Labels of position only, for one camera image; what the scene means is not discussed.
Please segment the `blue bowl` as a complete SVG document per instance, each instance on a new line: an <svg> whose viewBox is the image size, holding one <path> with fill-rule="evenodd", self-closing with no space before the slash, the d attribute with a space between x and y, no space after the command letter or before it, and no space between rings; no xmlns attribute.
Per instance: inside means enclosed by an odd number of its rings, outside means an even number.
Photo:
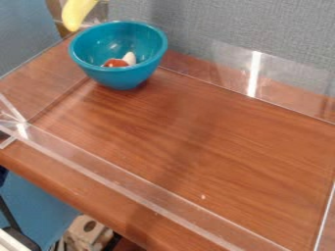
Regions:
<svg viewBox="0 0 335 251"><path fill-rule="evenodd" d="M85 75L117 90L136 88L150 77L166 50L166 34L153 25L134 21L94 25L74 36L68 46L69 57ZM134 54L134 65L102 65L128 52Z"/></svg>

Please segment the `red and white toy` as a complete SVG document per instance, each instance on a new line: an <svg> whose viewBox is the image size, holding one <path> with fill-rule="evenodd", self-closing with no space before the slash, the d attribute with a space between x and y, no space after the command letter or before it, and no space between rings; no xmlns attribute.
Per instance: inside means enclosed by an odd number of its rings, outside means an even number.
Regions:
<svg viewBox="0 0 335 251"><path fill-rule="evenodd" d="M121 59L110 58L101 65L108 68L129 67L136 64L136 56L132 52L126 52Z"/></svg>

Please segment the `clear acrylic barrier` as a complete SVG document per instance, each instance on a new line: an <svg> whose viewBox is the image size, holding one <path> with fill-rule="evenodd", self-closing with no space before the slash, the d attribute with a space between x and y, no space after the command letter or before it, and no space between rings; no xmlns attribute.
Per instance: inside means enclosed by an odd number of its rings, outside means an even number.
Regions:
<svg viewBox="0 0 335 251"><path fill-rule="evenodd" d="M0 0L0 165L146 251L335 251L335 0L102 0L160 28L114 90L57 0Z"/></svg>

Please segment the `yellow toy banana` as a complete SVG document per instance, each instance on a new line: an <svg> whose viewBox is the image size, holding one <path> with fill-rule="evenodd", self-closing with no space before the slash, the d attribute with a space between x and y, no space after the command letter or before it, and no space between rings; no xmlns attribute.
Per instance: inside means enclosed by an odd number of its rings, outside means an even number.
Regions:
<svg viewBox="0 0 335 251"><path fill-rule="evenodd" d="M100 0L66 0L61 9L61 21L69 31L76 31Z"/></svg>

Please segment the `wooden block with hole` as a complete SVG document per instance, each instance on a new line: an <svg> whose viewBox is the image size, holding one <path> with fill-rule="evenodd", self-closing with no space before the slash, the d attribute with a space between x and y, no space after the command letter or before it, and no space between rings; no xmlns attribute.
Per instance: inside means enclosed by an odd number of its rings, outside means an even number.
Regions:
<svg viewBox="0 0 335 251"><path fill-rule="evenodd" d="M113 231L88 215L80 215L62 237L69 251L101 251L113 237Z"/></svg>

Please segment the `cardboard box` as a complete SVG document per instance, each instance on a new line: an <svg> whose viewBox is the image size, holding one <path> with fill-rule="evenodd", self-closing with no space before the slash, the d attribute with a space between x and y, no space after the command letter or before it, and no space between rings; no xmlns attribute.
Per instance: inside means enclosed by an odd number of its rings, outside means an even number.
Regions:
<svg viewBox="0 0 335 251"><path fill-rule="evenodd" d="M62 37L106 21L108 0L44 0L44 2Z"/></svg>

